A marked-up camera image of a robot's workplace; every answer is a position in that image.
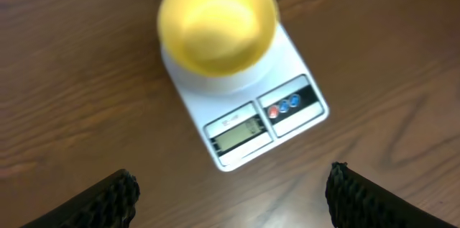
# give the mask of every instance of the yellow bowl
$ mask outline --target yellow bowl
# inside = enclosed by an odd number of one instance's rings
[[[179,65],[222,77],[247,69],[264,55],[277,20],[275,0],[163,0],[158,33]]]

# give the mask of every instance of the wood grain surface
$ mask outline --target wood grain surface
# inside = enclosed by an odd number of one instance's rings
[[[331,115],[230,173],[165,72],[160,1],[0,0],[0,227],[120,168],[134,228],[332,227],[336,160],[460,225],[460,0],[278,0]]]

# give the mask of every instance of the digital display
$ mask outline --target digital display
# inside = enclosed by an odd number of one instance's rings
[[[227,132],[214,137],[213,140],[220,147],[221,152],[227,151],[239,143],[244,142],[256,134],[264,131],[265,127],[259,122],[260,119],[253,117],[228,130]]]

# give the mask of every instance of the red button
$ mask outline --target red button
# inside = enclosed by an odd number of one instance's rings
[[[271,119],[277,118],[280,110],[277,105],[273,105],[268,109],[268,117]]]

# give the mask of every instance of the digital scale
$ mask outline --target digital scale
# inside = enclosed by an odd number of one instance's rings
[[[231,171],[282,144],[329,114],[313,77],[281,24],[267,51],[277,60],[264,75],[235,92],[197,91],[181,78],[178,65],[162,57],[215,164]]]

